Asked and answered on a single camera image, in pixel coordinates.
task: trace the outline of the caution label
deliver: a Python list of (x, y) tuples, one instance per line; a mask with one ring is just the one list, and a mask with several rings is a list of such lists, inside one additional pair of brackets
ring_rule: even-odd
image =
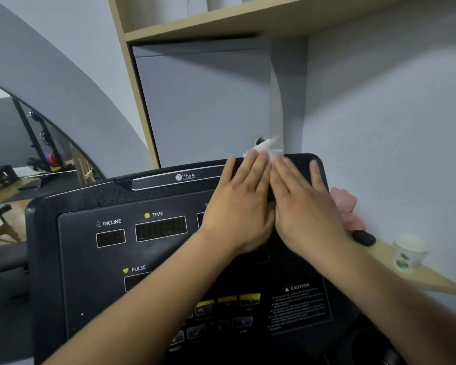
[(272, 297), (268, 328), (272, 334), (295, 331), (332, 319), (324, 279), (281, 289)]

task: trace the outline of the pink cloth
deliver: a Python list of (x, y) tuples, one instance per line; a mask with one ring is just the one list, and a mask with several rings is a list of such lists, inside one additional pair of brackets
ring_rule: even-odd
[(364, 231), (365, 224), (361, 219), (353, 214), (357, 198), (346, 189), (331, 188), (331, 197), (336, 203), (336, 207), (341, 214), (343, 225), (347, 231)]

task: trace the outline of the time display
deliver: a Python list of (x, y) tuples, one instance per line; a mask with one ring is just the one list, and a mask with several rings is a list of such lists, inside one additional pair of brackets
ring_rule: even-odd
[(186, 218), (184, 216), (172, 217), (161, 221), (150, 221), (135, 226), (137, 242), (184, 233), (188, 233)]
[(125, 243), (125, 231), (118, 229), (111, 232), (98, 233), (96, 235), (96, 246), (105, 247)]

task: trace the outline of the white tissue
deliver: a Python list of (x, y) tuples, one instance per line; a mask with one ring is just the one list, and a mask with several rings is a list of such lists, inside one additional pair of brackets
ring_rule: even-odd
[(258, 152), (267, 151), (268, 156), (270, 157), (270, 161), (273, 161), (277, 156), (284, 155), (284, 150), (272, 149), (272, 147), (277, 142), (277, 139), (278, 139), (278, 136), (276, 136), (274, 138), (268, 138), (265, 141), (263, 141), (261, 144), (258, 144), (255, 147), (253, 147), (253, 149), (257, 150)]

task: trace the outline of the wooden floor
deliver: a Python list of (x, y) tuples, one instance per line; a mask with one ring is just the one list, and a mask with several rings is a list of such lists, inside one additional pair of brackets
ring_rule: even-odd
[[(19, 181), (15, 184), (12, 184), (11, 186), (1, 189), (0, 190), (0, 203), (3, 203), (6, 199), (9, 197), (12, 197), (13, 195), (17, 194), (18, 188), (23, 186), (24, 184), (27, 184), (31, 182), (33, 179), (29, 178), (25, 181)], [(13, 202), (8, 202), (12, 206), (12, 210), (6, 212), (3, 217), (5, 218), (8, 223), (13, 226), (13, 228), (17, 231), (18, 235), (20, 236), (20, 239), (25, 240), (26, 235), (25, 235), (25, 208), (29, 204), (30, 200), (21, 200), (21, 201), (13, 201)], [(7, 235), (3, 235), (1, 238), (10, 240), (12, 241), (12, 238), (10, 238)], [(0, 241), (0, 245), (6, 244), (6, 242)]]

